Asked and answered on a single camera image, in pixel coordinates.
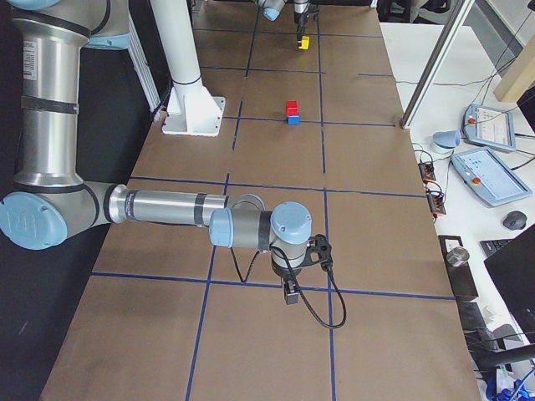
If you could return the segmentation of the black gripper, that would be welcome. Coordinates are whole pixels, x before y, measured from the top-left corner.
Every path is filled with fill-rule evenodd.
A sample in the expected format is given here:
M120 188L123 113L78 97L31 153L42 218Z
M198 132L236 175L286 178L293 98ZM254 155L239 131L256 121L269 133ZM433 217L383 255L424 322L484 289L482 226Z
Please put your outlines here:
M300 272L300 267L293 267L289 270L287 267L279 266L277 263L272 263L272 269L274 273L283 280L283 291L284 291L284 300L287 305L294 305L298 303L300 298L298 292L298 285L295 280L292 279L290 271L293 272L293 275L296 277Z
M293 19L297 25L297 30L296 30L297 45L301 47L302 42L303 42L304 28L306 27L307 22L308 22L308 13L307 12L305 13L294 12Z

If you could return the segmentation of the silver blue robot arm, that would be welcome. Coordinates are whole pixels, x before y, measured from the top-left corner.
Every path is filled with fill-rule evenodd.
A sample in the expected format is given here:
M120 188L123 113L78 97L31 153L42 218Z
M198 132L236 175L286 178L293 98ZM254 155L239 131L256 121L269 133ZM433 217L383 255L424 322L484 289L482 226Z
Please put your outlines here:
M261 10L262 15L274 22L280 15L287 1L284 0L255 0L254 4ZM296 24L297 45L301 49L307 47L305 40L308 19L313 14L313 5L310 1L297 0L293 2L293 21Z
M320 128L307 121L319 117L317 51L294 54L295 60L274 60L290 52L282 34L252 34L256 12L241 3L208 4L222 23L228 11L229 27L245 32L194 32L201 43L201 73L209 89L228 96L222 137L178 138L150 134L141 86L126 51L81 52L81 116L77 149L78 172L86 180L126 183L135 176L170 179L141 180L161 188L201 189L200 181L259 185L309 186L321 174ZM22 90L22 37L9 22L9 6L1 6L1 195L12 189L12 163L22 112L16 98ZM305 123L282 122L283 101L297 98ZM222 190L215 184L206 188ZM193 228L126 224L112 234L132 231L133 251L117 256L117 271L149 276L204 279L210 270L212 249L208 235ZM108 228L94 228L45 251L27 251L1 234L1 314L15 320L38 320L46 310L76 308ZM104 267L112 272L112 267Z

